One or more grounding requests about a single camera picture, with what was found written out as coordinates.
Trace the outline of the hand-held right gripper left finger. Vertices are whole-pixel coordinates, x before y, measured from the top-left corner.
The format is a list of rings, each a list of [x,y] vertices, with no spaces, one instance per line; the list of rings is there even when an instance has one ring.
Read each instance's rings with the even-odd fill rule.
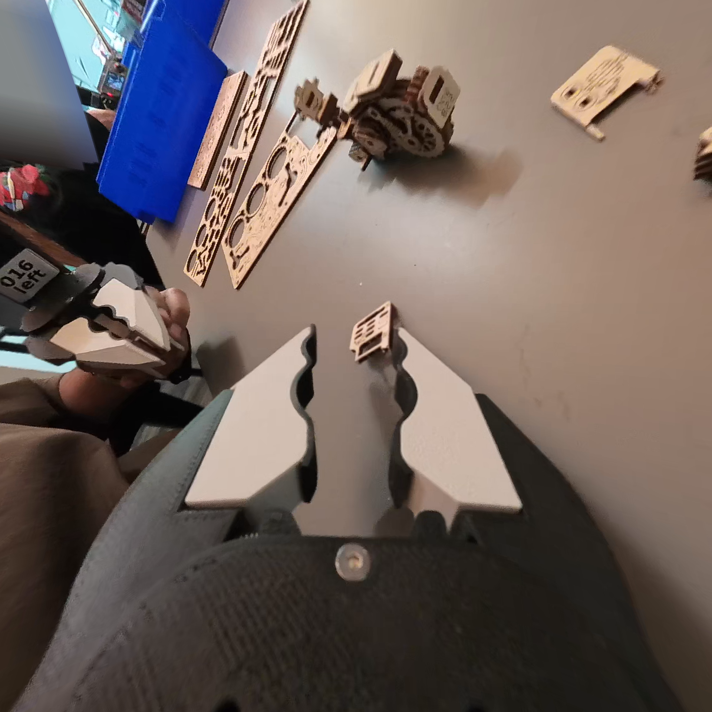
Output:
[[[230,389],[184,500],[188,508],[241,508],[248,518],[293,512],[317,487],[314,397],[317,331],[308,325]]]

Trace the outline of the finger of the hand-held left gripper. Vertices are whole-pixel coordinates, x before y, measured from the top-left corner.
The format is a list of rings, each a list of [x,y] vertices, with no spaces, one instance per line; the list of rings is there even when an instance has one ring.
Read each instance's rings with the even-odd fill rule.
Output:
[[[160,352],[170,350],[171,340],[165,322],[144,288],[134,288],[112,278],[99,288],[91,303],[113,322],[122,325],[120,333],[126,334],[122,337],[137,340]]]
[[[165,327],[136,320],[72,320],[40,329],[40,339],[67,352],[78,365],[99,372],[140,371],[155,374],[167,364]]]

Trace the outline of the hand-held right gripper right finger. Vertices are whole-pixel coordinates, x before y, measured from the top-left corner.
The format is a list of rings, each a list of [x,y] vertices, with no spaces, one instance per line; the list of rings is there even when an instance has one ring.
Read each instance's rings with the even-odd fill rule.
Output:
[[[471,386],[404,327],[392,343],[395,401],[388,485],[394,507],[439,513],[446,524],[466,511],[523,509]]]

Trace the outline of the small wooden slotted sheet piece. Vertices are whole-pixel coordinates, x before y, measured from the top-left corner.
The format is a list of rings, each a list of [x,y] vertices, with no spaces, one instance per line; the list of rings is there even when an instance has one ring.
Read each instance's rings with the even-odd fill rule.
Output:
[[[396,307],[387,301],[356,322],[350,336],[350,351],[356,363],[391,350],[395,315]]]

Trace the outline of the person's left forearm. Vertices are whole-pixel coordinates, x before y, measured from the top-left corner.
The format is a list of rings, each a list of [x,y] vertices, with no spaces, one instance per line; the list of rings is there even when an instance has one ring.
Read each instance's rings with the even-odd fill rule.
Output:
[[[81,369],[69,371],[58,380],[63,408],[75,416],[97,421],[108,421],[134,388],[130,379],[111,379]]]

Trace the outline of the grey desk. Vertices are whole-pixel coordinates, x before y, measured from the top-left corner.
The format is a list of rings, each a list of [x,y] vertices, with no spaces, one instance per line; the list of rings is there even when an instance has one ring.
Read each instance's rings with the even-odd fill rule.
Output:
[[[658,67],[597,117],[551,95],[601,48]],[[687,711],[711,710],[710,1],[312,1],[239,194],[318,78],[343,99],[388,49],[461,87],[453,149],[372,163],[339,142],[244,285],[221,252],[184,275],[208,193],[147,236],[183,289],[213,394],[317,327],[319,481],[309,535],[406,532],[391,512],[395,373],[354,363],[354,323],[391,300],[405,328],[496,405],[587,504]]]

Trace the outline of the person's left hand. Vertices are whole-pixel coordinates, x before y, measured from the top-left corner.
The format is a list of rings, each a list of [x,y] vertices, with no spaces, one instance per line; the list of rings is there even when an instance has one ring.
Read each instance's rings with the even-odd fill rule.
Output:
[[[138,369],[116,369],[83,364],[77,366],[80,372],[107,379],[111,384],[120,385],[125,389],[133,389],[150,381],[169,378],[182,368],[183,363],[191,355],[187,329],[190,317],[188,298],[180,289],[159,291],[153,286],[145,286],[145,291],[155,302],[169,335],[171,348],[160,356],[163,366],[155,369],[152,375]]]

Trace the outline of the red patterned fabric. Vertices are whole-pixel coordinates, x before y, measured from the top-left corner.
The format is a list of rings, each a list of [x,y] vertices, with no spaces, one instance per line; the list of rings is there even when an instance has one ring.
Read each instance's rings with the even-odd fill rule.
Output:
[[[1,168],[1,208],[17,213],[50,196],[42,167],[33,164]]]

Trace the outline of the long wooden cutout sheet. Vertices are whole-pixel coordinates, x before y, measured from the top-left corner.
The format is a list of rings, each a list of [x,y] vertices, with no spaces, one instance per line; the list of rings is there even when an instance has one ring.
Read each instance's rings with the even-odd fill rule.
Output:
[[[227,234],[228,219],[236,206],[309,5],[309,1],[296,2],[272,24],[266,37],[184,266],[185,275],[200,288],[205,286],[221,240]]]

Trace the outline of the blue plastic bin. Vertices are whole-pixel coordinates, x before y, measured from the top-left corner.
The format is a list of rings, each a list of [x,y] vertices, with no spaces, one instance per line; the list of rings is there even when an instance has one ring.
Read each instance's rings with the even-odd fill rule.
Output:
[[[141,49],[153,19],[176,16],[207,45],[211,45],[228,1],[120,1],[120,10],[131,19],[128,42]]]
[[[145,41],[100,164],[102,195],[139,221],[173,222],[226,76],[193,33]]]

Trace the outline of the reddish engraved wooden sheet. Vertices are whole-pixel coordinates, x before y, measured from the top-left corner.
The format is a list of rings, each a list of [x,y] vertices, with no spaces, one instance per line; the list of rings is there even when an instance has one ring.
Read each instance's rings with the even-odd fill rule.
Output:
[[[200,149],[187,181],[187,186],[205,191],[218,160],[229,125],[241,100],[250,76],[243,70],[224,79],[211,117],[201,141]]]

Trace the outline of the person's brown clothing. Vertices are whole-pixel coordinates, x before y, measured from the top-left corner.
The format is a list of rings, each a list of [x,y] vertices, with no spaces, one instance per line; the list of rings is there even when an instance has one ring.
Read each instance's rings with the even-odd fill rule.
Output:
[[[92,434],[1,425],[1,710],[26,688],[95,537],[129,485],[180,432],[116,457]]]

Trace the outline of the wooden motorcycle model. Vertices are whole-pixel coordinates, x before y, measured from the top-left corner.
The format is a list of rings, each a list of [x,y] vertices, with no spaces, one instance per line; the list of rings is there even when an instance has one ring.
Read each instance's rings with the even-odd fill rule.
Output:
[[[417,66],[401,77],[402,64],[395,49],[386,50],[364,67],[342,102],[322,92],[316,78],[306,80],[295,89],[296,114],[317,123],[319,132],[334,129],[337,139],[350,141],[349,155],[362,169],[396,153],[436,158],[450,146],[461,87],[443,66]]]

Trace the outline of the curved layered wooden part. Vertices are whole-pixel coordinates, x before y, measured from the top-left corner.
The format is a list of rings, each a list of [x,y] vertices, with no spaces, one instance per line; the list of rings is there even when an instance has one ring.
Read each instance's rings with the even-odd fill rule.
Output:
[[[693,180],[695,181],[711,182],[711,135],[712,127],[707,128],[699,135],[693,165]]]

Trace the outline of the small wooden piece with pins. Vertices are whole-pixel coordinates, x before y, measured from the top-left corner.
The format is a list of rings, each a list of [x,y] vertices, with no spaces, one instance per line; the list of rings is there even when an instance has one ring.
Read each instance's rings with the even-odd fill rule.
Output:
[[[605,136],[597,117],[630,90],[653,93],[662,80],[658,67],[616,46],[605,46],[558,87],[550,104],[592,139],[602,142]]]

